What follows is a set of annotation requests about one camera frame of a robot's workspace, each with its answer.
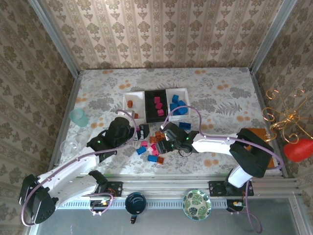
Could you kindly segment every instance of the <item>red heart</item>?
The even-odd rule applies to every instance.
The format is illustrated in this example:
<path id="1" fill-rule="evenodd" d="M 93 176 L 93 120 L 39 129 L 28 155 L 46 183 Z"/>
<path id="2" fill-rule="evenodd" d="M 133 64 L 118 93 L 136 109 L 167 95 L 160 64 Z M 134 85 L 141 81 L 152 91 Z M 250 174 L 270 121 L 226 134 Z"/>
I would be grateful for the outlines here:
<path id="1" fill-rule="evenodd" d="M 313 154 L 313 140 L 299 139 L 298 143 L 288 143 L 284 146 L 284 153 L 293 162 L 300 162 Z"/>

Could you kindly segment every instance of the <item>ceramic bowl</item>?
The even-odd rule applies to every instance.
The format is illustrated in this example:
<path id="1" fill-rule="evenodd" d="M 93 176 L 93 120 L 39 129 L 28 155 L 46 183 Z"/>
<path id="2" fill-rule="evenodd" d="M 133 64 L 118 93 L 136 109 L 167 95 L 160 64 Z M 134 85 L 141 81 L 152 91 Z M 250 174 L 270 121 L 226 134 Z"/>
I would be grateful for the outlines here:
<path id="1" fill-rule="evenodd" d="M 211 213 L 209 197 L 197 189 L 189 191 L 184 196 L 182 207 L 188 218 L 197 221 L 206 219 Z"/>

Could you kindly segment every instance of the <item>grey floor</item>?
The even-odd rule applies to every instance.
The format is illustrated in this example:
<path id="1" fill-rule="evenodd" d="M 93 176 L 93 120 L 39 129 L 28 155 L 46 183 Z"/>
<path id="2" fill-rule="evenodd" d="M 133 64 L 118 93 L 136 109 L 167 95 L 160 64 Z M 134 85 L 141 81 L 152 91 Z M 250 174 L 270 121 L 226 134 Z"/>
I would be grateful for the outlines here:
<path id="1" fill-rule="evenodd" d="M 263 235 L 298 235 L 288 200 L 250 200 L 261 220 Z M 38 235 L 252 235 L 246 214 L 214 210 L 204 221 L 187 218 L 183 210 L 146 210 L 134 225 L 126 210 L 92 216 L 89 210 L 57 210 L 39 226 Z"/>

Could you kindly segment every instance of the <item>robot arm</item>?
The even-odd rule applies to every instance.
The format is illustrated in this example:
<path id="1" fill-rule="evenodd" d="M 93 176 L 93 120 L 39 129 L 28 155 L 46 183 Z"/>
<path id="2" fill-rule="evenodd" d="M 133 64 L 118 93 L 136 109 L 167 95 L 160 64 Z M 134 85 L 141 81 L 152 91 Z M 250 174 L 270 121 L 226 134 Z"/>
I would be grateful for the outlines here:
<path id="1" fill-rule="evenodd" d="M 171 122 L 161 131 L 166 140 L 157 144 L 159 153 L 178 150 L 185 153 L 223 153 L 234 157 L 239 165 L 230 172 L 226 184 L 235 188 L 241 188 L 252 177 L 262 178 L 271 160 L 269 153 L 253 146 L 249 149 L 248 144 L 239 140 L 250 141 L 273 151 L 271 146 L 248 129 L 241 129 L 239 133 L 227 136 L 214 135 L 214 139 L 211 139 L 210 135 L 202 136 L 199 131 L 186 133 Z"/>
<path id="2" fill-rule="evenodd" d="M 117 148 L 128 141 L 133 134 L 134 128 L 130 127 L 128 120 L 123 117 L 115 118 L 108 130 L 101 132 L 87 143 L 82 153 L 38 177 L 28 175 L 22 183 L 19 203 L 24 205 L 26 198 L 32 192 L 25 208 L 33 222 L 39 224 L 47 220 L 56 208 L 69 200 L 93 192 L 105 192 L 105 185 L 108 181 L 98 171 L 92 171 L 83 178 L 75 178 L 116 154 L 116 151 L 90 154 L 82 159 L 80 156 L 99 150 Z"/>

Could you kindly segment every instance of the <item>magenta cube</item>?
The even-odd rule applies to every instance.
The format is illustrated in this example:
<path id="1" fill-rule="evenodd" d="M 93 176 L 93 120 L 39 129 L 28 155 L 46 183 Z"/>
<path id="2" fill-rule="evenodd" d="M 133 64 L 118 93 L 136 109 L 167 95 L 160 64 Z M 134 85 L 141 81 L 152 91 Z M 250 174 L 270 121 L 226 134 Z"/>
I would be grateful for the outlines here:
<path id="1" fill-rule="evenodd" d="M 157 104 L 156 104 L 156 109 L 161 109 L 161 108 L 162 108 L 162 105 L 163 105 L 162 103 L 157 103 Z"/>
<path id="2" fill-rule="evenodd" d="M 164 115 L 164 111 L 163 111 L 163 109 L 159 109 L 158 111 L 157 111 L 157 115 L 160 117 L 160 116 L 163 116 Z"/>
<path id="3" fill-rule="evenodd" d="M 151 148 L 152 148 L 153 150 L 156 150 L 156 149 L 157 149 L 157 145 L 154 143 L 154 144 L 151 145 Z"/>
<path id="4" fill-rule="evenodd" d="M 157 150 L 153 150 L 153 151 L 152 151 L 152 155 L 153 155 L 153 156 L 158 156 L 158 155 L 159 155 L 159 153 L 158 153 L 158 151 L 157 151 Z"/>
<path id="5" fill-rule="evenodd" d="M 142 146 L 148 147 L 148 142 L 147 142 L 147 141 L 142 141 L 142 142 L 141 142 L 141 147 L 142 147 Z"/>
<path id="6" fill-rule="evenodd" d="M 157 103 L 160 103 L 161 101 L 160 101 L 160 97 L 155 97 L 155 104 L 157 104 Z"/>

